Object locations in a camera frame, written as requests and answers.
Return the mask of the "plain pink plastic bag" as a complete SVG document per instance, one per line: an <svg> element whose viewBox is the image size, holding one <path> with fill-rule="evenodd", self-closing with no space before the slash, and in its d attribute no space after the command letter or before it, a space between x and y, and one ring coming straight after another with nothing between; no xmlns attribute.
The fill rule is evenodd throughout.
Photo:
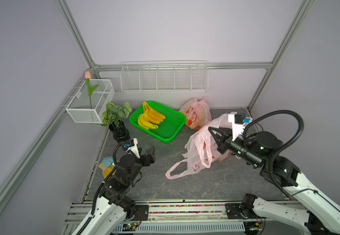
<svg viewBox="0 0 340 235"><path fill-rule="evenodd" d="M217 151L218 145L211 136L208 127L226 127L232 129L232 124L228 121L229 114L222 114L220 117L211 120L207 125L193 134L185 148L187 152L183 154L184 159L173 165L167 172L166 177L169 180L178 179L187 175L197 174L205 168L210 168L212 162L218 159L226 158L230 151L221 154ZM182 163L185 163L187 169L180 174L173 174L173 171Z"/></svg>

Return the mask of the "printed pink plastic bag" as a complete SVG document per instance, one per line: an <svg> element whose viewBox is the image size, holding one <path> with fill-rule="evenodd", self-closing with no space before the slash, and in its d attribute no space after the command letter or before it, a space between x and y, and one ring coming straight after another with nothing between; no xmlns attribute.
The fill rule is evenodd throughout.
<svg viewBox="0 0 340 235"><path fill-rule="evenodd" d="M179 112L185 115L186 125L190 129L199 130L212 120L207 101L207 97L203 97L201 100L192 98L180 108Z"/></svg>

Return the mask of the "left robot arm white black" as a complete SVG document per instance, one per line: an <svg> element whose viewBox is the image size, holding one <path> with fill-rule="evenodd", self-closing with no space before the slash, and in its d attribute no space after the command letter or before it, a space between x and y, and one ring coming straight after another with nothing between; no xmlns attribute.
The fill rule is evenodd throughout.
<svg viewBox="0 0 340 235"><path fill-rule="evenodd" d="M155 146L144 154L138 148L138 155L124 144L126 155L116 159L118 145L112 154L114 168L100 183L92 202L91 210L73 232L74 235L109 235L126 219L137 214L136 202L127 196L130 188L135 186L142 175L141 169L155 162Z"/></svg>

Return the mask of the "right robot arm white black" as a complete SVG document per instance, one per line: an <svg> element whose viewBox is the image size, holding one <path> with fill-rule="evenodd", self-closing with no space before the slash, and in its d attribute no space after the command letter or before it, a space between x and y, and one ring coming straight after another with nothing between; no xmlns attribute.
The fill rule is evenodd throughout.
<svg viewBox="0 0 340 235"><path fill-rule="evenodd" d="M244 219L269 218L307 235L340 235L340 206L319 191L289 159L280 156L282 150L300 137L303 129L300 125L296 134L283 144L267 131L240 138L234 137L229 128L209 128L219 152L229 150L254 168L260 168L265 180L304 207L292 209L248 193L239 207L233 209L233 214Z"/></svg>

